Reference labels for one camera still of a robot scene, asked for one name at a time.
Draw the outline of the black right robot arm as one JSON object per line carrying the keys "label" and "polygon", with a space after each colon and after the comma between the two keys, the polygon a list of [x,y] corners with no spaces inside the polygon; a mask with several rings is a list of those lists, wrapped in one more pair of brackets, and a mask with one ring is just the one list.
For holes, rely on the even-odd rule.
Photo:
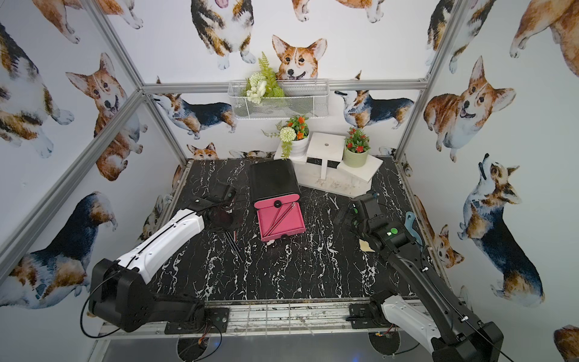
{"label": "black right robot arm", "polygon": [[396,291],[382,291],[367,304],[350,306],[347,321],[354,329],[400,327],[435,361],[497,361],[504,335],[493,322],[484,323],[444,283],[425,256],[416,232],[390,221],[371,193],[355,197],[339,212],[357,239],[369,244],[410,286],[423,307],[410,306]]}

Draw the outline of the pink top drawer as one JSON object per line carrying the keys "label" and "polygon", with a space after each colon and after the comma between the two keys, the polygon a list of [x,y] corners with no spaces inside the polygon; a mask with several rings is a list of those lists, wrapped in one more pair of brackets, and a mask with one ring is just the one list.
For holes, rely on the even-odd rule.
{"label": "pink top drawer", "polygon": [[275,198],[263,199],[253,204],[254,208],[261,210],[265,208],[280,208],[282,205],[291,204],[300,200],[299,194],[282,195]]}

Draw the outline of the red pencil group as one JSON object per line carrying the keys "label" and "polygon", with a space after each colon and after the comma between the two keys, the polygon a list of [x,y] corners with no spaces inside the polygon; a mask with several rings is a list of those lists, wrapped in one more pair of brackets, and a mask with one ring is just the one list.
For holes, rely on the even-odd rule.
{"label": "red pencil group", "polygon": [[281,214],[279,218],[277,218],[271,228],[268,230],[268,234],[271,235],[272,232],[284,221],[286,216],[294,209],[295,204],[292,203],[284,212]]}

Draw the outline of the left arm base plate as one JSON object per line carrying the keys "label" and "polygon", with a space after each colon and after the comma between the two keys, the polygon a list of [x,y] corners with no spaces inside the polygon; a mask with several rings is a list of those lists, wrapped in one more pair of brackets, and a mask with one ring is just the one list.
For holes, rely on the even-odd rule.
{"label": "left arm base plate", "polygon": [[167,322],[166,335],[224,333],[230,318],[229,308],[209,308],[203,312],[197,311],[191,321]]}

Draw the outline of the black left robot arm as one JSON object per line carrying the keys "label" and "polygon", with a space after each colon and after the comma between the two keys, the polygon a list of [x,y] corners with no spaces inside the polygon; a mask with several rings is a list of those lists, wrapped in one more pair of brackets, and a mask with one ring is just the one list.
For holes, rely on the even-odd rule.
{"label": "black left robot arm", "polygon": [[214,213],[246,202],[248,192],[219,183],[217,191],[196,195],[158,231],[118,258],[102,259],[92,271],[93,283],[81,310],[132,333],[153,322],[207,325],[204,302],[188,294],[160,294],[149,289],[158,270],[186,243],[205,230],[215,230]]}

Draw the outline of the black drawer cabinet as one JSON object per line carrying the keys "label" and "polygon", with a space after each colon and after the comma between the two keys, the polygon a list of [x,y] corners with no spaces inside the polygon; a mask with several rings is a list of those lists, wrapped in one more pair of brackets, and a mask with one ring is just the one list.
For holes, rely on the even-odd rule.
{"label": "black drawer cabinet", "polygon": [[250,165],[251,202],[260,202],[285,195],[300,195],[296,172],[291,160],[265,161]]}

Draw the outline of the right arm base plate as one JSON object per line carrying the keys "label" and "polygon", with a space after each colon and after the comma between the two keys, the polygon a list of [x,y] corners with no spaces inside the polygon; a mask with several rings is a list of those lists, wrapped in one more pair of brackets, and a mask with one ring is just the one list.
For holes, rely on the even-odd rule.
{"label": "right arm base plate", "polygon": [[355,330],[390,327],[391,325],[384,317],[379,305],[374,301],[351,304],[349,315],[345,320],[350,322],[351,327]]}

